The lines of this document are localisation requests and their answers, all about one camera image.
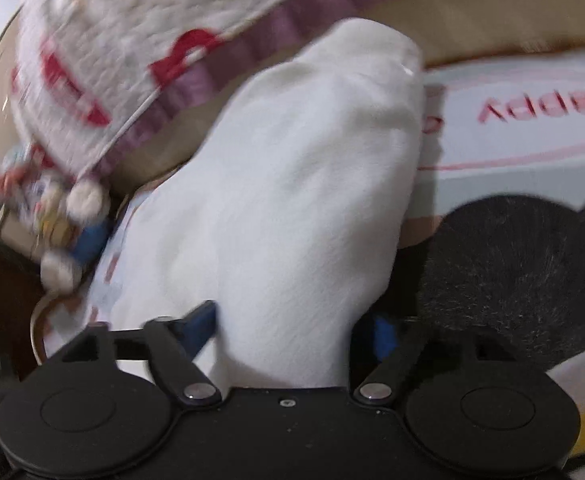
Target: metal screw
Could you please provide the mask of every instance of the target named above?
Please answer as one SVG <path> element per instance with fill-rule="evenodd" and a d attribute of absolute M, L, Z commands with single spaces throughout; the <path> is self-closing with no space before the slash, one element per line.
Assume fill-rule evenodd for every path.
<path fill-rule="evenodd" d="M 383 383 L 368 383 L 359 388 L 359 393 L 368 400 L 381 400 L 390 397 L 393 389 Z"/>
<path fill-rule="evenodd" d="M 204 400 L 212 397 L 215 393 L 217 393 L 217 388 L 208 383 L 195 383 L 186 386 L 184 389 L 184 395 L 188 399 L 194 400 Z"/>

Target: pink trim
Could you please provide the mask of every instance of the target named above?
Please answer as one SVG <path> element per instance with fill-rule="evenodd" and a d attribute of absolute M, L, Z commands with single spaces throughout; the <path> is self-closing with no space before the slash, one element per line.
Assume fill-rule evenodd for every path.
<path fill-rule="evenodd" d="M 223 41 L 214 33 L 205 28 L 194 28 L 183 33 L 176 39 L 170 53 L 164 58 L 151 63 L 148 67 L 155 82 L 160 88 L 165 88 L 188 69 L 186 56 L 197 47 L 211 51 L 220 46 Z"/>
<path fill-rule="evenodd" d="M 286 0 L 248 30 L 191 65 L 112 145 L 94 173 L 111 173 L 124 156 L 157 134 L 179 110 L 203 104 L 233 78 L 279 50 L 302 44 L 336 21 L 382 0 Z"/>
<path fill-rule="evenodd" d="M 527 78 L 536 78 L 539 80 L 576 80 L 579 82 L 585 81 L 585 72 L 570 69 L 555 69 L 552 73 L 548 69 L 538 68 L 533 70 L 521 69 L 510 70 L 508 73 L 501 73 L 496 75 L 487 75 L 476 77 L 473 79 L 464 80 L 458 84 L 447 85 L 446 87 L 437 87 L 432 93 L 427 95 L 438 95 L 446 89 L 463 90 L 467 88 L 474 88 L 482 84 L 489 84 L 493 82 L 502 82 L 514 80 L 522 82 Z M 505 158 L 493 158 L 490 160 L 478 160 L 474 162 L 460 162 L 459 164 L 448 164 L 445 166 L 419 166 L 418 171 L 458 171 L 458 170 L 483 170 L 486 168 L 504 168 L 508 166 L 520 166 L 522 164 L 532 164 L 534 162 L 552 162 L 553 160 L 561 160 L 563 158 L 570 158 L 571 156 L 585 155 L 585 142 L 575 144 L 573 146 L 564 146 L 549 150 L 547 152 L 530 153 L 528 155 L 518 155 Z"/>

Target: white sock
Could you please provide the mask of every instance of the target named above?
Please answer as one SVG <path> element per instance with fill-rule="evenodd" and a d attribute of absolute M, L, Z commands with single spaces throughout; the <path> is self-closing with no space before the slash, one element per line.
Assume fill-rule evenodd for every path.
<path fill-rule="evenodd" d="M 134 216 L 113 329 L 217 300 L 198 363 L 220 387 L 346 384 L 352 326 L 391 274 L 422 108 L 417 47 L 365 20 L 253 77 Z"/>

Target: small figurine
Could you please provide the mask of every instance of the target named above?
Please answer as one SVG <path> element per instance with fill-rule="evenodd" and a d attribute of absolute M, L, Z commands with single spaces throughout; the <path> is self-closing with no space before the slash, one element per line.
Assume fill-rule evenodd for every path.
<path fill-rule="evenodd" d="M 48 291 L 72 292 L 108 240 L 106 189 L 90 178 L 69 184 L 35 144 L 6 157 L 0 204 L 13 210 L 44 244 L 41 279 Z"/>

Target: dark brown fabric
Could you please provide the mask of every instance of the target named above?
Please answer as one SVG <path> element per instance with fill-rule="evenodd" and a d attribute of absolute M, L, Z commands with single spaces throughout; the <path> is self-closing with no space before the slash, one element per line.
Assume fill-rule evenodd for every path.
<path fill-rule="evenodd" d="M 0 352 L 10 355 L 20 377 L 36 367 L 30 315 L 44 291 L 35 269 L 0 248 Z"/>

